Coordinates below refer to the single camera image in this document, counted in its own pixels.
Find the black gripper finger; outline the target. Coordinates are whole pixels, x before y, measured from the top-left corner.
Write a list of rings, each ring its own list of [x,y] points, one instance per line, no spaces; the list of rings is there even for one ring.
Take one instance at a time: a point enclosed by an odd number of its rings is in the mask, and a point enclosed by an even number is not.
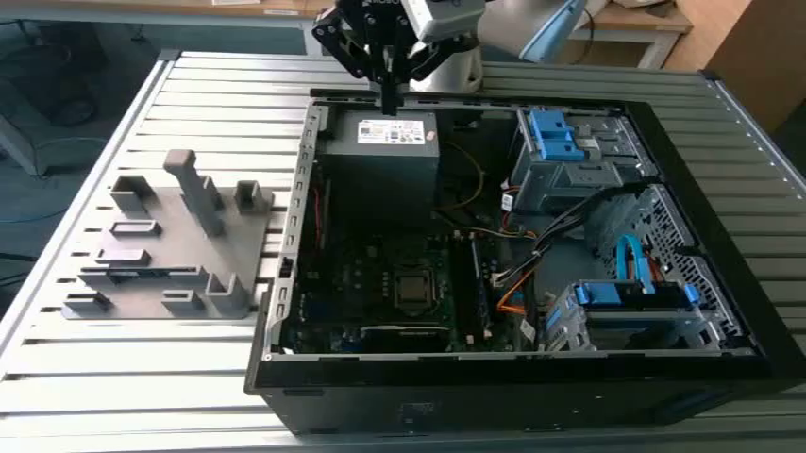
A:
[[[407,90],[410,82],[425,80],[455,54],[474,51],[478,45],[479,40],[475,36],[455,36],[426,44],[409,57],[398,52],[398,46],[393,48],[390,73],[391,116],[397,114],[398,108],[403,104],[403,92]]]
[[[390,69],[386,46],[359,46],[338,9],[323,9],[312,26],[312,37],[355,78],[366,78],[379,92],[379,106],[390,115]]]

